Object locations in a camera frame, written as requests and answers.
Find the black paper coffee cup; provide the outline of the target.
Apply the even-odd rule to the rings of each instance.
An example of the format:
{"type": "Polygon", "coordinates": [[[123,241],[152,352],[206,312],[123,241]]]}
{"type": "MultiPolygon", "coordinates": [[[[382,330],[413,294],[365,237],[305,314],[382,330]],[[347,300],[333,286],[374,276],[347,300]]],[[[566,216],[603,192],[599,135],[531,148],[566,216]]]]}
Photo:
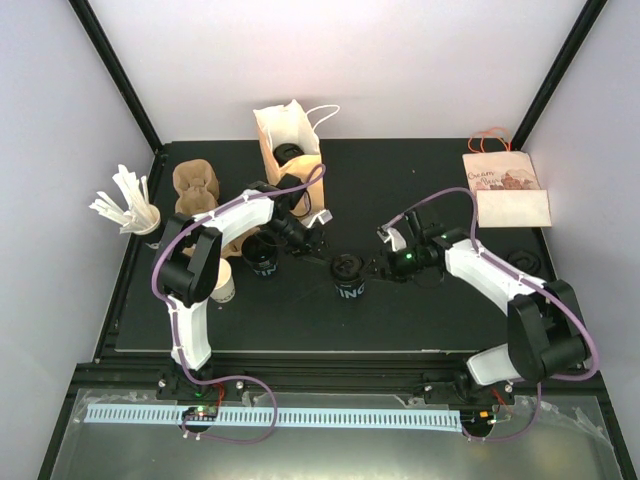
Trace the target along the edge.
{"type": "Polygon", "coordinates": [[[334,277],[334,288],[338,296],[345,300],[355,300],[362,297],[365,293],[365,278],[357,276],[356,278],[344,279],[334,277]]]}

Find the stack of black cup lids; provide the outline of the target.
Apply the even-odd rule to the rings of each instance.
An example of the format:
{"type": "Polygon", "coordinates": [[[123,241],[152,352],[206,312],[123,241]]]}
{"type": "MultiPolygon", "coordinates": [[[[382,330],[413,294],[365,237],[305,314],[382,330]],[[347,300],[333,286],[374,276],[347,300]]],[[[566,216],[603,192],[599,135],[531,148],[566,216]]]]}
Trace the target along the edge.
{"type": "Polygon", "coordinates": [[[278,246],[265,232],[247,237],[241,247],[242,258],[262,279],[272,278],[278,270],[278,246]]]}

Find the brown paper takeout bag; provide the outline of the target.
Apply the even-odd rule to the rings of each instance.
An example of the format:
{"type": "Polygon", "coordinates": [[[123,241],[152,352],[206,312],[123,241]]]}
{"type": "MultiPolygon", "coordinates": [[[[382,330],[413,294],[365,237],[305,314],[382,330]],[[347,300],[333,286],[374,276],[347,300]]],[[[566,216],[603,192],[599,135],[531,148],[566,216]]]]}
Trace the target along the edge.
{"type": "Polygon", "coordinates": [[[339,105],[326,104],[305,110],[293,99],[288,104],[253,110],[270,185],[276,186],[285,175],[303,183],[310,181],[312,170],[323,164],[316,129],[340,109],[339,105]]]}

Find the brown pulp cup carrier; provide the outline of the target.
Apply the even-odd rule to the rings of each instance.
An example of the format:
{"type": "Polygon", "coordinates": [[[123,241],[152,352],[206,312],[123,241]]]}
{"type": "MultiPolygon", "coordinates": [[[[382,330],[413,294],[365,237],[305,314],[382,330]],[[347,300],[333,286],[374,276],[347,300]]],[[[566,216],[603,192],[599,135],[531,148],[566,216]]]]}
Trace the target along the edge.
{"type": "Polygon", "coordinates": [[[234,258],[242,256],[242,246],[247,236],[243,235],[234,240],[232,240],[229,244],[225,245],[221,251],[222,258],[234,258]]]}

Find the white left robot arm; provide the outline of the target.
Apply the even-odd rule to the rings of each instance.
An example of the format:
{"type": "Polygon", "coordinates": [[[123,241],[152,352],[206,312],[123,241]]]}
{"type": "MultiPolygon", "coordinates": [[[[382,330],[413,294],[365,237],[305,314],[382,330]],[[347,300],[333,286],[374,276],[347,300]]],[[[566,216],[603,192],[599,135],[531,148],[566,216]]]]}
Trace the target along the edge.
{"type": "Polygon", "coordinates": [[[257,181],[235,199],[205,213],[176,213],[165,225],[156,254],[151,290],[165,303],[172,335],[171,356],[185,367],[179,386],[193,399],[214,388],[213,372],[203,366],[211,357],[207,333],[207,302],[214,291],[222,250],[231,241],[265,226],[295,254],[317,252],[320,227],[332,219],[325,208],[296,217],[292,209],[321,180],[303,183],[287,175],[276,185],[257,181]]]}

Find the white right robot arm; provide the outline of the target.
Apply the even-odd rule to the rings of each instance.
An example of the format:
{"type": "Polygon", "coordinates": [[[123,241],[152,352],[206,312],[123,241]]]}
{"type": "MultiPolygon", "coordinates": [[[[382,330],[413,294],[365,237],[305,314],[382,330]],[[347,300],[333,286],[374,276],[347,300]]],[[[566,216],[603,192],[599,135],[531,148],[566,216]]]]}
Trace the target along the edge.
{"type": "Polygon", "coordinates": [[[591,357],[577,298],[564,281],[529,275],[487,250],[462,229],[424,227],[411,210],[405,215],[411,238],[392,225],[377,229],[384,244],[381,276],[401,282],[429,268],[464,281],[506,316],[504,344],[476,353],[454,379],[457,396],[476,403],[503,381],[539,383],[578,379],[568,371],[591,357]]]}

